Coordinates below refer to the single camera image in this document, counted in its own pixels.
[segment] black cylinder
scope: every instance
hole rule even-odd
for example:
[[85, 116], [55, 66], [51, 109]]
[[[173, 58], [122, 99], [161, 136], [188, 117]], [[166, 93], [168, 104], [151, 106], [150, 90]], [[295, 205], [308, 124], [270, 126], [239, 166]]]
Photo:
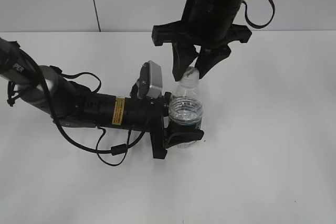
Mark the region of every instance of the black cylinder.
[[19, 85], [31, 84], [36, 76], [33, 67], [23, 57], [16, 42], [0, 38], [0, 76]]
[[[150, 101], [146, 99], [89, 94], [85, 98], [84, 104], [81, 105], [78, 116], [82, 120], [93, 122], [101, 127], [128, 130], [133, 126], [135, 131], [141, 131], [145, 125], [150, 106]], [[113, 120], [116, 113], [122, 113], [119, 120]]]
[[221, 41], [243, 0], [194, 0], [188, 21], [191, 32], [204, 41]]

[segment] black cable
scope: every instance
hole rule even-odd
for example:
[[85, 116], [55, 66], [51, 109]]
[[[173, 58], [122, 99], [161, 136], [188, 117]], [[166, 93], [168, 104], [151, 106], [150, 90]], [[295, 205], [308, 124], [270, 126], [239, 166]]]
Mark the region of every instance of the black cable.
[[[102, 138], [103, 138], [103, 137], [105, 136], [105, 134], [106, 134], [106, 129], [101, 128], [101, 127], [99, 127], [99, 126], [97, 126], [97, 128], [100, 129], [100, 130], [102, 130], [103, 133], [101, 134], [100, 138], [98, 139], [98, 142], [97, 142], [97, 144], [96, 144], [96, 150], [98, 149], [98, 145], [99, 145], [100, 141], [102, 140]], [[128, 130], [128, 137], [127, 137], [127, 141], [126, 141], [126, 146], [127, 146], [127, 147], [129, 146], [129, 143], [130, 143], [131, 132], [132, 132], [132, 128], [130, 128], [130, 129]], [[102, 157], [99, 155], [99, 153], [97, 153], [97, 156], [99, 157], [99, 159], [100, 159], [104, 164], [107, 164], [107, 165], [109, 165], [109, 166], [118, 166], [118, 165], [121, 165], [122, 162], [125, 160], [126, 155], [127, 155], [127, 152], [128, 152], [128, 151], [126, 150], [126, 152], [125, 152], [125, 154], [124, 154], [124, 157], [123, 157], [122, 160], [121, 160], [119, 163], [117, 163], [117, 164], [111, 164], [111, 163], [106, 162], [105, 160], [102, 159]]]
[[150, 120], [150, 117], [148, 115], [142, 132], [139, 134], [139, 136], [130, 145], [128, 145], [128, 149], [135, 146], [141, 140], [141, 138], [144, 136], [144, 134], [146, 133], [146, 130], [148, 128], [149, 120]]
[[84, 74], [87, 74], [87, 75], [89, 75], [89, 76], [93, 76], [93, 77], [95, 77], [95, 78], [99, 81], [99, 85], [98, 85], [98, 87], [97, 87], [95, 90], [92, 91], [92, 93], [98, 93], [98, 91], [99, 91], [100, 88], [101, 88], [101, 80], [100, 80], [99, 77], [96, 76], [94, 73], [90, 73], [90, 72], [82, 72], [82, 73], [77, 73], [77, 74], [64, 74], [63, 71], [62, 71], [60, 68], [55, 67], [55, 66], [50, 66], [50, 67], [53, 69], [53, 71], [55, 71], [55, 72], [58, 73], [60, 76], [66, 78], [66, 79], [76, 79], [76, 78], [78, 78], [78, 77], [80, 77], [80, 76], [83, 76]]
[[253, 27], [253, 28], [255, 28], [255, 29], [262, 29], [262, 28], [265, 28], [266, 26], [268, 26], [268, 25], [272, 22], [272, 20], [273, 20], [273, 18], [274, 18], [274, 14], [275, 14], [275, 4], [274, 4], [273, 0], [268, 0], [268, 2], [269, 2], [269, 3], [271, 4], [271, 6], [272, 6], [272, 11], [273, 11], [273, 13], [272, 13], [272, 17], [271, 17], [270, 21], [269, 21], [268, 23], [264, 24], [264, 25], [257, 25], [257, 24], [254, 24], [254, 23], [251, 22], [251, 20], [250, 20], [250, 19], [248, 18], [248, 16], [247, 16], [247, 3], [246, 3], [245, 1], [242, 2], [242, 3], [245, 5], [245, 19], [246, 19], [246, 22], [247, 22], [251, 27]]
[[91, 152], [91, 153], [99, 153], [99, 154], [111, 154], [112, 150], [96, 150], [96, 149], [92, 149], [92, 148], [88, 148], [84, 145], [81, 145], [77, 142], [75, 142], [74, 140], [72, 140], [72, 138], [70, 138], [70, 136], [68, 136], [68, 134], [64, 131], [62, 125], [60, 124], [59, 120], [58, 120], [58, 116], [56, 114], [55, 108], [54, 108], [54, 104], [53, 101], [51, 99], [51, 95], [46, 83], [46, 79], [44, 78], [44, 75], [40, 69], [40, 67], [38, 66], [38, 64], [25, 52], [23, 52], [23, 57], [31, 64], [31, 66], [35, 69], [36, 74], [37, 74], [37, 78], [42, 86], [43, 92], [45, 94], [45, 98], [48, 102], [49, 105], [49, 109], [50, 109], [50, 114], [51, 114], [51, 118], [53, 119], [58, 131], [61, 133], [61, 135], [72, 145], [76, 146], [77, 148], [80, 148], [84, 151], [87, 152]]

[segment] black strap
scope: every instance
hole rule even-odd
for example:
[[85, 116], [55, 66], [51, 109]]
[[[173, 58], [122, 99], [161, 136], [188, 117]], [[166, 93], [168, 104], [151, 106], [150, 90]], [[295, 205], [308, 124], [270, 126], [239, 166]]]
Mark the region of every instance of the black strap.
[[78, 78], [78, 77], [80, 77], [80, 76], [83, 76], [84, 74], [87, 74], [87, 75], [89, 75], [89, 76], [93, 76], [93, 77], [95, 77], [98, 81], [99, 81], [99, 85], [98, 85], [98, 87], [95, 89], [95, 90], [93, 90], [93, 92], [92, 93], [97, 93], [99, 90], [100, 90], [100, 88], [101, 88], [101, 80], [99, 79], [99, 77], [98, 76], [96, 76], [94, 73], [90, 73], [90, 72], [82, 72], [82, 73], [78, 73], [78, 74], [74, 74], [74, 75], [69, 75], [69, 74], [64, 74], [64, 73], [62, 73], [62, 70], [60, 69], [60, 68], [58, 68], [58, 67], [55, 67], [55, 66], [50, 66], [55, 72], [57, 72], [60, 76], [62, 76], [62, 77], [64, 77], [64, 78], [67, 78], [67, 79], [76, 79], [76, 78]]
[[8, 94], [8, 99], [7, 99], [7, 103], [9, 104], [9, 106], [13, 107], [13, 105], [15, 104], [15, 101], [17, 99], [19, 99], [20, 97], [22, 97], [24, 94], [26, 94], [28, 91], [33, 90], [34, 88], [36, 88], [36, 86], [38, 85], [38, 82], [35, 81], [33, 82], [29, 87], [25, 88], [24, 90], [17, 90], [15, 91], [16, 83], [9, 81], [8, 82], [8, 86], [7, 86], [7, 94]]
[[268, 2], [271, 4], [272, 6], [272, 9], [273, 9], [273, 14], [272, 14], [272, 18], [270, 19], [270, 21], [264, 25], [257, 25], [257, 24], [254, 24], [251, 22], [251, 20], [247, 17], [247, 3], [245, 1], [243, 1], [242, 3], [245, 5], [245, 19], [246, 19], [246, 22], [253, 28], [255, 29], [262, 29], [262, 28], [265, 28], [266, 26], [268, 26], [273, 18], [274, 18], [274, 14], [275, 14], [275, 4], [273, 2], [273, 0], [268, 0]]

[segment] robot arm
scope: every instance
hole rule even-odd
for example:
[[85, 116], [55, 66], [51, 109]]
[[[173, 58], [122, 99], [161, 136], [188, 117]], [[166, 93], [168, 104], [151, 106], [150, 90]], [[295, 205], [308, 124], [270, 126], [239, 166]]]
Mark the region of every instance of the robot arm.
[[[179, 81], [186, 68], [195, 60], [200, 78], [217, 63], [229, 57], [228, 44], [232, 41], [246, 43], [251, 31], [247, 26], [232, 24], [241, 3], [246, 5], [245, 17], [253, 28], [264, 28], [269, 23], [258, 26], [247, 17], [247, 4], [243, 0], [187, 0], [180, 21], [154, 26], [152, 38], [156, 46], [171, 43], [173, 48], [173, 76]], [[199, 53], [195, 45], [201, 46]]]
[[[200, 72], [200, 78], [204, 77], [213, 66], [229, 56], [228, 43], [249, 40], [251, 31], [246, 26], [232, 24], [242, 1], [187, 0], [180, 21], [153, 27], [152, 38], [156, 46], [167, 42], [172, 44], [175, 80], [181, 79], [196, 58], [195, 67]], [[199, 53], [195, 45], [201, 46]], [[204, 132], [192, 125], [171, 121], [167, 128], [164, 127], [163, 119], [168, 116], [171, 94], [166, 92], [161, 95], [161, 67], [154, 62], [144, 63], [130, 98], [98, 93], [101, 83], [91, 91], [67, 80], [82, 74], [96, 77], [87, 72], [69, 76], [57, 67], [39, 66], [20, 49], [17, 42], [0, 38], [0, 76], [8, 80], [9, 105], [13, 106], [20, 98], [50, 114], [59, 132], [72, 145], [97, 155], [126, 155], [128, 149], [137, 144], [145, 132], [149, 132], [153, 157], [165, 159], [171, 146], [202, 139]], [[125, 144], [113, 146], [110, 150], [99, 150], [98, 144], [93, 149], [75, 142], [63, 127], [109, 127], [141, 133], [133, 143], [129, 143], [128, 139]]]

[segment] black mount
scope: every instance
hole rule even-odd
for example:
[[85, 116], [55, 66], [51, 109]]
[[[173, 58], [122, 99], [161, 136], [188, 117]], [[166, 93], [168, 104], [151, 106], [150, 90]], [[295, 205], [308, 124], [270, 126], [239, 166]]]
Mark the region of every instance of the black mount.
[[[175, 81], [182, 78], [197, 57], [195, 67], [203, 78], [217, 63], [229, 57], [230, 42], [248, 42], [252, 35], [249, 28], [232, 24], [242, 1], [187, 0], [180, 21], [153, 27], [155, 46], [172, 44]], [[201, 46], [199, 53], [195, 45]]]

